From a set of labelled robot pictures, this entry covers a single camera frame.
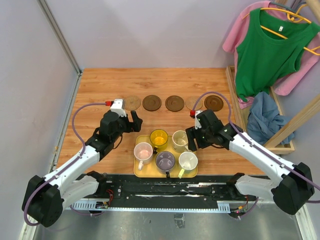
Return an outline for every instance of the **wooden table surface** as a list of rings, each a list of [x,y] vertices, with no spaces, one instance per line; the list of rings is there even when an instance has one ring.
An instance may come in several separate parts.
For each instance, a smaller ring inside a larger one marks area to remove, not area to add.
[[[186,106],[179,112],[167,110],[166,98],[178,95],[185,100],[189,96],[198,97],[207,91],[217,91],[231,101],[225,71],[225,68],[86,68],[71,115],[84,104],[104,103],[130,95],[139,96],[141,102],[148,95],[157,95],[162,101],[161,108],[153,112],[145,110],[141,103],[136,110],[139,118],[143,119],[141,131],[125,133],[121,145],[87,172],[94,170],[109,174],[133,174],[133,150],[137,136],[149,135],[155,129],[163,129],[172,135],[177,130],[185,130],[195,124]],[[75,127],[85,141],[99,127],[101,118],[108,110],[107,106],[89,106],[78,113]],[[224,103],[223,109],[216,114],[226,124],[227,104]],[[81,146],[72,131],[70,120],[57,166],[70,159]],[[226,149],[207,147],[198,150],[197,155],[198,174],[263,174],[249,161]]]

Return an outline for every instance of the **gray wall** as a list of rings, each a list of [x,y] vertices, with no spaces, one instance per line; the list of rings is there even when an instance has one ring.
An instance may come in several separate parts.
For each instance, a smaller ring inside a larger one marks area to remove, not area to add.
[[[37,1],[0,1],[0,239],[17,240],[28,180],[45,175],[76,74]]]
[[[225,67],[231,24],[255,0],[47,0],[81,68]]]
[[[315,21],[310,11],[305,9],[302,15]],[[288,95],[280,97],[280,104],[287,116],[293,117],[316,95],[320,94],[320,62],[304,76],[303,80]],[[313,181],[320,185],[320,112],[295,132],[295,152],[285,158],[294,163],[304,162],[311,168]],[[315,191],[312,200],[320,200],[320,192]],[[313,226],[320,239],[320,204],[308,204]]]

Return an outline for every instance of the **round wooden coaster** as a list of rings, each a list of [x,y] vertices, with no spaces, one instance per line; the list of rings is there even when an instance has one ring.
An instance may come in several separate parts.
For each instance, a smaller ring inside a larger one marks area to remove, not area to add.
[[[165,100],[165,106],[171,112],[179,112],[185,106],[185,101],[180,96],[170,96]]]
[[[185,100],[185,105],[188,109],[192,110],[192,108],[194,107],[194,105],[196,104],[196,101],[198,100],[199,97],[197,96],[190,96]],[[203,106],[203,102],[200,99],[200,101],[198,102],[198,104],[195,106],[194,110],[199,110],[200,108],[202,108]]]
[[[222,101],[221,97],[210,95],[207,96],[204,100],[204,106],[207,109],[211,109],[214,112],[220,111],[224,106],[224,101]]]
[[[161,99],[156,95],[146,96],[142,101],[145,110],[153,112],[161,107]]]
[[[141,99],[135,95],[127,96],[124,101],[124,109],[128,111],[137,110],[141,105]]]

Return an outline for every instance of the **cream mug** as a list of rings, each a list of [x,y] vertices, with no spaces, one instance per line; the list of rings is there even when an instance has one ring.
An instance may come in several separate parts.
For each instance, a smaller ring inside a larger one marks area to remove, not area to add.
[[[178,174],[178,178],[182,178],[184,173],[190,173],[197,167],[198,158],[193,152],[183,152],[179,157],[179,165],[182,169]]]
[[[189,151],[188,137],[185,131],[179,130],[172,135],[172,147],[177,153]]]
[[[139,170],[142,170],[143,165],[151,163],[153,151],[153,147],[147,142],[140,142],[134,147],[133,153],[139,162]]]

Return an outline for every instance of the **floor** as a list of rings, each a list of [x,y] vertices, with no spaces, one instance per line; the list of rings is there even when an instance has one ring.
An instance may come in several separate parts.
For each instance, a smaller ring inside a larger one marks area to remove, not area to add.
[[[183,216],[169,212],[130,211],[109,211],[91,218],[66,210],[49,230],[37,227],[33,238],[70,239],[302,240],[302,237],[295,216],[284,213],[275,204],[266,203],[258,204],[242,220],[235,220],[227,213],[185,213]]]
[[[200,96],[207,91],[217,91],[230,101],[225,71],[225,68],[86,68],[72,114],[87,103],[103,103],[130,95],[137,95],[141,100],[148,95],[157,95],[162,100],[161,108],[154,112],[146,111],[141,105],[136,111],[143,119],[141,132],[124,134],[121,145],[102,161],[90,167],[87,172],[132,174],[133,150],[137,136],[149,135],[159,128],[172,135],[177,130],[185,130],[195,124],[189,117],[188,108],[184,107],[179,112],[167,110],[166,98],[178,95],[186,99],[189,96]],[[91,137],[106,111],[108,107],[91,106],[77,115],[75,127],[84,140]],[[217,112],[217,116],[224,124],[227,123],[227,104]],[[81,146],[69,122],[57,167],[70,159]],[[198,174],[233,175],[238,172],[250,175],[263,174],[246,159],[225,149],[208,147],[197,151],[197,155]]]

